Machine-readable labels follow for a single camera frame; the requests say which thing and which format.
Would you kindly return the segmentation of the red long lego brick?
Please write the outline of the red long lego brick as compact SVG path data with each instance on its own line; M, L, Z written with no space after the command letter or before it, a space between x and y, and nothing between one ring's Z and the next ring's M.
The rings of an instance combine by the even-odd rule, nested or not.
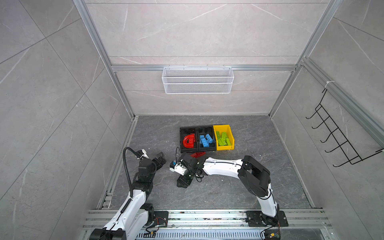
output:
M205 154L206 154L206 152L197 152L197 153L191 154L191 157L192 158L200 158L200 157L204 156Z

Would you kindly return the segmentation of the blue long lego brick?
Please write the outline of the blue long lego brick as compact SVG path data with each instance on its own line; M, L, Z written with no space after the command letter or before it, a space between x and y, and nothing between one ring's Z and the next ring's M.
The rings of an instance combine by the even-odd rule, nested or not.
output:
M205 142L201 142L201 143L202 143L204 148L208 148L210 146L210 144L208 143L207 140Z

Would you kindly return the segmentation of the red arch lego piece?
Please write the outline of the red arch lego piece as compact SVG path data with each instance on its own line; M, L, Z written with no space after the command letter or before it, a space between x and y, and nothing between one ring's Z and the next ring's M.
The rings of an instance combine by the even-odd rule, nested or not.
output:
M195 147L196 136L195 134L189 134L183 139L183 146L187 149L192 149Z

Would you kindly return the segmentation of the green long lego brick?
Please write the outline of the green long lego brick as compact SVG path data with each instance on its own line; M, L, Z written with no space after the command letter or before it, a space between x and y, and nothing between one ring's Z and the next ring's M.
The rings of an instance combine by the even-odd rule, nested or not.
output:
M222 132L221 138L226 140L228 138L228 135L226 132Z

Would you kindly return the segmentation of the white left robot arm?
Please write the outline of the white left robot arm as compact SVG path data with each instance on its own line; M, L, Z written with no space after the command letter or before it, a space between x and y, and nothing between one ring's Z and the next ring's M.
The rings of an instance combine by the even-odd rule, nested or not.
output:
M155 223L154 207L147 204L157 170L166 163L162 152L150 159L145 150L135 152L139 168L133 181L128 178L130 192L114 217L101 229L94 229L90 240L134 240L140 230Z

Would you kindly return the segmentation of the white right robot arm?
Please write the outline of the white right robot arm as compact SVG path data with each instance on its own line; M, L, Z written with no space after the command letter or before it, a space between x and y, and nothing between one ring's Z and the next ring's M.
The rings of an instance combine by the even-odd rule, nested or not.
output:
M170 171L178 173L177 187L186 189L192 181L204 176L220 175L240 180L248 192L256 196L261 216L276 219L279 205L273 196L270 171L251 156L238 160L220 160L212 157L197 159L186 153L170 163Z

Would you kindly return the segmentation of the black plastic bin left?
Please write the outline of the black plastic bin left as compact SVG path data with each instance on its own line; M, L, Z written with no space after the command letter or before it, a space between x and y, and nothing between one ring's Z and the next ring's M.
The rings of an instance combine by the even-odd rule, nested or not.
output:
M195 147L192 149L187 149L183 146L183 139L185 136L189 134L195 134L196 136L196 142L195 142ZM194 153L197 152L198 150L198 143L197 143L197 132L195 127L185 127L185 128L180 128L180 150L181 153Z

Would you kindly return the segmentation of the black plastic bin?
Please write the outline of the black plastic bin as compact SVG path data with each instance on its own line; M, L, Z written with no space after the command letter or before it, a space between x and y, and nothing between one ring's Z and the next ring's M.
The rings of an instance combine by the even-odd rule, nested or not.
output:
M198 150L200 152L212 152L216 150L216 138L215 138L213 126L199 126L197 127L196 132L197 132ZM210 144L208 148L204 148L200 140L200 135L206 136L206 134L209 134L213 139L213 143Z
M196 142L195 142L195 147L192 149L187 149L183 146L183 139L185 136L189 134L195 134L196 136ZM181 153L194 153L197 152L198 150L198 143L197 143L197 132L195 127L185 127L185 128L180 128L180 150Z

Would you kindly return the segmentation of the black plastic bin middle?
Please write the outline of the black plastic bin middle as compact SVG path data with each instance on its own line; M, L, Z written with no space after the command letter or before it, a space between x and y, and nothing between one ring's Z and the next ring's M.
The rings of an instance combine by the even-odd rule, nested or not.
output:
M216 150L216 138L215 138L213 126L199 126L197 127L196 132L197 132L198 150L200 152L212 152ZM200 135L206 136L206 134L209 134L213 139L213 143L210 144L208 148L204 148L200 140Z

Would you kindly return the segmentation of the yellow plastic bin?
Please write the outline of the yellow plastic bin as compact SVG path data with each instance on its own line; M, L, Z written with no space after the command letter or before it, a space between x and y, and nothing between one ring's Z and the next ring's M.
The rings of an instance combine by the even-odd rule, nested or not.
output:
M216 142L217 142L216 143L217 151L233 150L235 148L235 138L233 136L232 129L231 129L230 125L213 125L213 127L214 127ZM216 131L219 131L220 135L222 135L222 132L226 132L228 135L228 138L230 138L230 140L232 141L232 145L231 146L227 146L227 145L226 146L219 146L218 139L216 137Z

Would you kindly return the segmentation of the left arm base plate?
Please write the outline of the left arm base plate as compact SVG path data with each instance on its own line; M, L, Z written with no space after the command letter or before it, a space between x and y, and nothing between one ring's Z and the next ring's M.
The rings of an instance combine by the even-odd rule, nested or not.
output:
M144 227L149 228L160 228L167 227L169 220L169 212L168 211L154 211L149 213L148 222L144 225Z

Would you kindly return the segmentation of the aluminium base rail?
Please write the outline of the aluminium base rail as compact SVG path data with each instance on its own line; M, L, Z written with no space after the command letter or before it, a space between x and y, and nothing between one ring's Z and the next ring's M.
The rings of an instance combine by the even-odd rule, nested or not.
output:
M168 211L167 227L143 227L137 240L336 240L338 237L321 209L284 209L288 227L249 227L246 211Z

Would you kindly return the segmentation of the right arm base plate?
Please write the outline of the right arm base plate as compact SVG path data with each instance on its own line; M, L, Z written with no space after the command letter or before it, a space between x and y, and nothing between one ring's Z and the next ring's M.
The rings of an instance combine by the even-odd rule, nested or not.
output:
M246 223L249 227L288 227L289 223L285 212L278 211L275 217L269 217L261 211L246 211Z

